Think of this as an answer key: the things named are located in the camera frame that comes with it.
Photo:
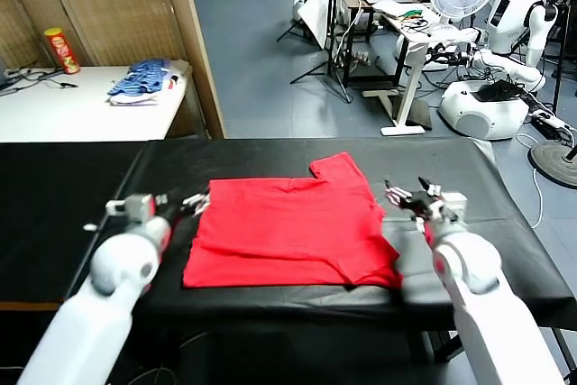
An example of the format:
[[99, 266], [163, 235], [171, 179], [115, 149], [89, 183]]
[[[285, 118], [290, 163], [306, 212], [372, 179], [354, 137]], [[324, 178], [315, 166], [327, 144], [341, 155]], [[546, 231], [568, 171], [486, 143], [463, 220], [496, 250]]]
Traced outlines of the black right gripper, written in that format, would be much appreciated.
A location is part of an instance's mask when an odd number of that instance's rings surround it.
[[429, 179], [418, 178], [425, 193], [412, 194], [405, 189], [394, 186], [385, 180], [385, 195], [388, 201], [399, 209], [411, 211], [416, 218], [425, 223], [438, 223], [444, 220], [444, 200], [441, 186]]

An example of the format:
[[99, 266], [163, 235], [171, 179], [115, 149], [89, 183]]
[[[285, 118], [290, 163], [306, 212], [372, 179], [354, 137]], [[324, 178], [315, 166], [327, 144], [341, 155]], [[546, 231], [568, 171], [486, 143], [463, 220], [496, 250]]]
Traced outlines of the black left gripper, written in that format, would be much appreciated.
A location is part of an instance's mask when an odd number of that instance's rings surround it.
[[169, 225], [177, 225], [187, 214], [201, 215], [209, 206], [208, 193], [196, 193], [184, 197], [180, 193], [165, 193], [154, 197], [154, 214], [166, 220]]

